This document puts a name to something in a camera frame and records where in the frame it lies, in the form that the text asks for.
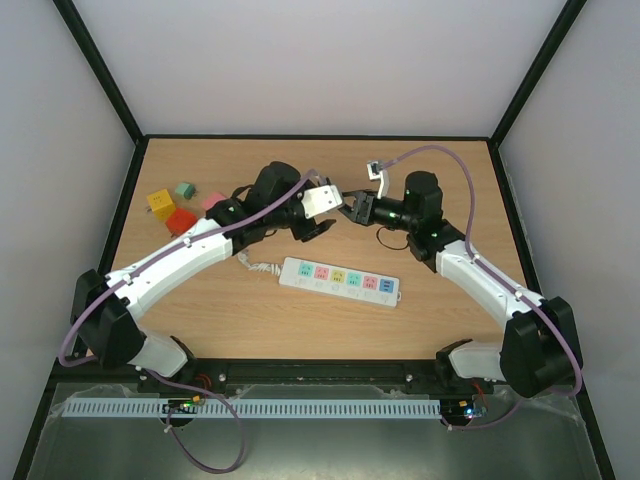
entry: red cube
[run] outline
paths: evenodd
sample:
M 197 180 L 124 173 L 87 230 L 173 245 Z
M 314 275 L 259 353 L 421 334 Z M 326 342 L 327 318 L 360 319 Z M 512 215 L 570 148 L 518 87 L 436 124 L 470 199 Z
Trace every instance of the red cube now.
M 193 227 L 198 221 L 198 217 L 184 208 L 176 208 L 165 222 L 172 235 L 180 236 Z

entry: white power strip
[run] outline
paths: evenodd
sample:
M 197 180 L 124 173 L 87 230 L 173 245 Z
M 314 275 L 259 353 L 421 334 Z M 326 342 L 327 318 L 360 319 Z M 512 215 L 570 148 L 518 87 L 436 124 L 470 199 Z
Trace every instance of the white power strip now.
M 291 257 L 284 259 L 279 283 L 385 307 L 395 307 L 401 297 L 395 277 Z

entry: small cube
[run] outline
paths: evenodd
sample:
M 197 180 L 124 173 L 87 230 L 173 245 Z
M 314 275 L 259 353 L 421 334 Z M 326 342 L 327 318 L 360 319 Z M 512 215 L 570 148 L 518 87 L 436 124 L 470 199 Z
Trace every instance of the small cube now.
M 184 208 L 176 208 L 167 220 L 166 225 L 172 235 L 180 236 L 193 227 L 197 221 L 198 217 L 193 213 Z
M 213 206 L 222 201 L 222 200 L 226 200 L 227 197 L 225 197 L 224 195 L 222 195 L 220 192 L 214 192 L 211 195 L 209 195 L 204 202 L 202 202 L 202 208 L 204 210 L 209 210 L 211 208 L 213 208 Z
M 182 182 L 176 187 L 175 192 L 186 200 L 190 200 L 191 197 L 193 197 L 193 194 L 196 193 L 196 187 L 191 183 Z
M 161 222 L 166 222 L 176 210 L 176 204 L 171 200 L 171 195 L 169 195 L 169 191 L 166 188 L 147 195 L 147 203 L 151 207 L 153 214 Z

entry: robotic arm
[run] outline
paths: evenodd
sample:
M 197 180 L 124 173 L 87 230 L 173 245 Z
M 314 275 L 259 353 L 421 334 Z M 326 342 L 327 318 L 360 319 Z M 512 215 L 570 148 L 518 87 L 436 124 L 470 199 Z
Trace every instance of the robotic arm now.
M 248 190 L 246 198 L 240 200 L 238 196 L 244 190 Z M 278 202 L 288 192 L 293 195 Z M 182 282 L 262 241 L 270 230 L 288 228 L 296 240 L 312 240 L 335 223 L 325 220 L 317 224 L 314 218 L 342 205 L 334 185 L 303 182 L 295 168 L 281 162 L 272 162 L 262 169 L 255 184 L 234 193 L 208 210 L 184 235 L 139 262 L 104 278 L 95 270 L 80 276 L 72 324 L 96 298 L 117 288 L 78 330 L 104 368 L 131 364 L 164 377 L 178 375 L 190 380 L 195 358 L 188 348 L 175 337 L 139 327 L 140 318 Z M 233 229 L 242 224 L 243 228 Z
M 380 180 L 377 192 L 343 193 L 352 205 L 340 211 L 359 225 L 382 225 L 407 232 L 409 249 L 419 262 L 461 287 L 501 326 L 500 344 L 461 340 L 438 352 L 440 380 L 485 378 L 507 382 L 523 397 L 532 397 L 569 379 L 574 369 L 555 335 L 534 310 L 553 322 L 579 366 L 580 346 L 571 307 L 560 297 L 546 300 L 489 263 L 465 243 L 465 235 L 443 219 L 442 190 L 433 173 L 413 172 L 405 179 L 402 200 L 386 197 L 389 179 L 378 162 L 367 166 Z

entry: wooden table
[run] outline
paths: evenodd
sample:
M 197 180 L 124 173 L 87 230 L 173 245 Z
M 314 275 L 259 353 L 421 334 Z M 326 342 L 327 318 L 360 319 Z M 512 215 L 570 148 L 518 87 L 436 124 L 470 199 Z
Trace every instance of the wooden table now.
M 192 182 L 198 196 L 176 201 L 198 215 L 209 193 L 231 194 L 252 183 L 273 160 L 301 172 L 316 168 L 343 190 L 372 188 L 366 162 L 391 159 L 425 144 L 369 140 L 176 140 L 149 142 L 116 254 L 114 269 L 134 263 L 170 240 L 165 225 L 146 212 L 146 195 Z M 477 191 L 474 245 L 519 282 L 522 270 L 484 142 L 443 142 L 467 163 Z M 439 152 L 421 153 L 390 170 L 390 196 L 401 198 L 405 176 L 434 172 L 444 192 L 445 218 L 464 231 L 469 193 L 458 165 Z M 376 227 L 342 215 L 329 232 L 303 244 L 289 231 L 250 247 L 252 262 L 285 256 L 400 278 L 397 308 L 370 306 L 283 288 L 276 277 L 248 271 L 235 258 L 214 265 L 162 298 L 142 325 L 175 335 L 198 357 L 279 359 L 422 359 L 456 340 L 497 341 L 495 322 L 456 285 L 431 273 L 408 251 L 391 251 L 375 239 Z M 382 231 L 387 243 L 405 244 L 401 232 Z

